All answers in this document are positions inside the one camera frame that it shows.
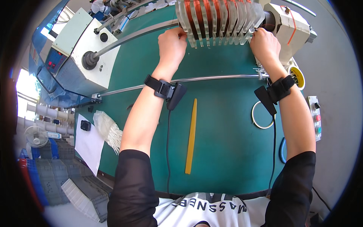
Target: white t-shirt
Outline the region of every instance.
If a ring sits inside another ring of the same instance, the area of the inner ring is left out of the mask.
[[[269,202],[266,197],[242,201],[226,194],[195,192],[177,200],[159,198],[154,218],[159,227],[194,226],[200,221],[213,227],[260,227]]]
[[[103,0],[95,0],[91,6],[92,12],[97,13],[98,11],[105,12],[108,7],[103,4]]]

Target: black knob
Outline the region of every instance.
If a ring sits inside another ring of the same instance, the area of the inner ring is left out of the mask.
[[[101,39],[102,42],[106,42],[109,39],[109,37],[108,37],[108,35],[106,33],[102,33],[99,36],[99,38]]]

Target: wrist strap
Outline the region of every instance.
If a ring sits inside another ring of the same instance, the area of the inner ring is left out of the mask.
[[[155,78],[152,78],[150,74],[147,75],[144,84],[155,90],[155,96],[166,99],[167,101],[171,99],[173,95],[174,87],[171,83],[168,83],[164,80],[157,80]]]
[[[277,105],[277,102],[288,96],[291,91],[290,88],[295,84],[294,79],[291,75],[285,78],[280,78],[270,87],[267,87],[267,93],[270,96],[271,101]]]
[[[285,78],[281,77],[267,89],[265,86],[259,87],[254,93],[267,111],[274,116],[277,112],[273,104],[277,105],[278,101],[288,96],[291,93],[290,88],[294,84],[294,79],[291,75],[288,75]]]

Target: white paper sheet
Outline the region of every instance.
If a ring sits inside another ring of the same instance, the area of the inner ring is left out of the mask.
[[[93,174],[97,176],[99,162],[103,143],[105,142],[94,125],[90,131],[81,129],[81,121],[88,121],[84,116],[78,114],[77,129],[76,129],[76,146],[75,150],[79,153],[82,159],[87,163]]]

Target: window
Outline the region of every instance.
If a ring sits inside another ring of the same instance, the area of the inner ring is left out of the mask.
[[[39,88],[37,79],[33,75],[29,75],[25,69],[20,70],[18,81],[16,83],[18,93],[18,116],[25,117],[27,120],[35,119],[35,112],[27,111],[27,105],[35,106],[33,100],[39,99]]]

